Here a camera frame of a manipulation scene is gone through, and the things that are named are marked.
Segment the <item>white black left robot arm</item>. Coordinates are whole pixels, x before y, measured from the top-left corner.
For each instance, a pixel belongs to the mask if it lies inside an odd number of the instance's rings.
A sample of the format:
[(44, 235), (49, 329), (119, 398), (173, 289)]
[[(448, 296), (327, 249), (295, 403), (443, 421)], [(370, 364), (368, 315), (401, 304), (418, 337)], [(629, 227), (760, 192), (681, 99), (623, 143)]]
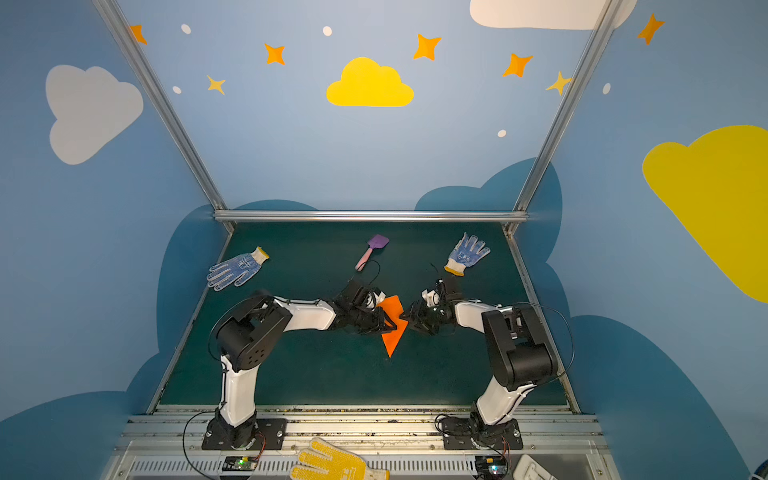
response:
[(280, 450), (287, 420), (260, 420), (255, 405), (259, 368), (283, 334), (347, 329), (385, 334), (397, 325), (384, 311), (385, 294), (351, 280), (330, 300), (291, 300), (258, 290), (229, 309), (211, 330), (222, 366), (222, 394), (201, 448), (215, 451)]

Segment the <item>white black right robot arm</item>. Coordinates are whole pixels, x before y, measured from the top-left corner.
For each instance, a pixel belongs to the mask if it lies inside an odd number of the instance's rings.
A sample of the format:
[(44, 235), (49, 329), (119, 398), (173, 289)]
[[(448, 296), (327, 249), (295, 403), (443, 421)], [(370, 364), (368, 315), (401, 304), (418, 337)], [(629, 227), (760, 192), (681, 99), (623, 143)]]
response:
[(485, 337), (491, 380), (468, 417), (440, 414), (435, 418), (444, 448), (522, 449), (515, 412), (536, 387), (555, 379), (559, 368), (534, 307), (467, 300), (457, 280), (441, 279), (433, 289), (423, 291), (400, 318), (429, 335), (452, 326), (475, 330)]

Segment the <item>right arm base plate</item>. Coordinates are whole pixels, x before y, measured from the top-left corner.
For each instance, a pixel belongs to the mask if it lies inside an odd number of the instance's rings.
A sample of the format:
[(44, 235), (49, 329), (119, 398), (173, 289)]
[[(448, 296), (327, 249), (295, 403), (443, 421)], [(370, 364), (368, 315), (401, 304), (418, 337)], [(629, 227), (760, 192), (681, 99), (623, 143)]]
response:
[(522, 433), (516, 419), (498, 425), (485, 425), (475, 418), (440, 416), (435, 428), (446, 450), (522, 450)]

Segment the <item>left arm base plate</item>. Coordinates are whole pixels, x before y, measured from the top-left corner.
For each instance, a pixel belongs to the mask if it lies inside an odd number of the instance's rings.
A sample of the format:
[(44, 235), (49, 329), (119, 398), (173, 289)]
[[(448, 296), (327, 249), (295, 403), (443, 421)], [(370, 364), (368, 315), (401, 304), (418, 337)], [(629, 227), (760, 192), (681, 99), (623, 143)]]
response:
[(250, 419), (232, 427), (219, 418), (212, 419), (203, 436), (202, 450), (280, 450), (287, 429), (284, 418)]

